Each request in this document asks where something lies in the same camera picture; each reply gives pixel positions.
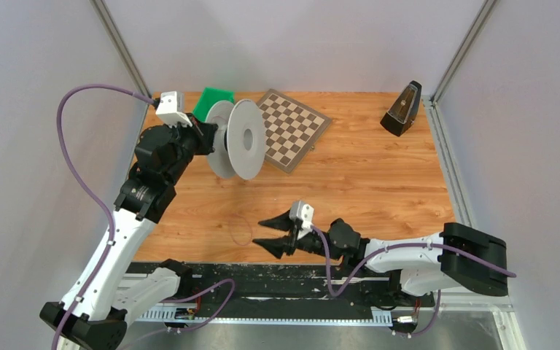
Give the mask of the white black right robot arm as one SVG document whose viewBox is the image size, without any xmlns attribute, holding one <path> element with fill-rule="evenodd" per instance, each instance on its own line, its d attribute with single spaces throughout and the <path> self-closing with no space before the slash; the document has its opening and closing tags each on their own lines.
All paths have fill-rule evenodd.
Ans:
<svg viewBox="0 0 560 350">
<path fill-rule="evenodd" d="M 364 270 L 397 273 L 387 284 L 387 294 L 396 304 L 443 289 L 464 287 L 479 295 L 508 295 L 507 245 L 497 237 L 458 222 L 447 222 L 438 233 L 418 238 L 381 240 L 366 238 L 349 223 L 337 218 L 328 230 L 320 230 L 313 213 L 294 210 L 258 224 L 283 231 L 280 238 L 255 238 L 253 243 L 280 259 L 300 250 L 325 258 L 326 275 L 332 276 L 331 262 L 339 260 L 350 268 L 339 288 L 327 282 L 330 295 L 337 297 Z"/>
</svg>

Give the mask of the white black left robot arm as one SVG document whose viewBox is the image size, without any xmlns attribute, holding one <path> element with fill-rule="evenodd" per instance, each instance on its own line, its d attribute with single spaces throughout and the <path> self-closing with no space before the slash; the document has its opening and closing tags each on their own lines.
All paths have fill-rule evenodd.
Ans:
<svg viewBox="0 0 560 350">
<path fill-rule="evenodd" d="M 109 208 L 84 183 L 81 188 L 100 206 L 108 226 L 99 245 L 71 289 L 47 302 L 40 319 L 54 329 L 52 349 L 69 341 L 83 349 L 117 349 L 128 327 L 157 303 L 191 298 L 192 271 L 166 260 L 150 276 L 124 292 L 118 287 L 133 256 L 176 197 L 175 186 L 196 155 L 215 152 L 220 127 L 191 119 L 186 125 L 156 125 L 140 135 L 135 163 Z"/>
</svg>

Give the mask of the white perforated cable spool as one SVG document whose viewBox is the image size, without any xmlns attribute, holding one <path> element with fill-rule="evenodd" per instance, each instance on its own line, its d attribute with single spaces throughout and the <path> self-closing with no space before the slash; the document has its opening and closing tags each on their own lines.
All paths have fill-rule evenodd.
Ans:
<svg viewBox="0 0 560 350">
<path fill-rule="evenodd" d="M 259 174 L 265 159 L 266 136 L 262 112 L 255 102 L 218 101 L 206 122 L 218 127 L 214 151 L 206 156 L 212 171 L 222 179 L 237 175 L 250 180 Z"/>
</svg>

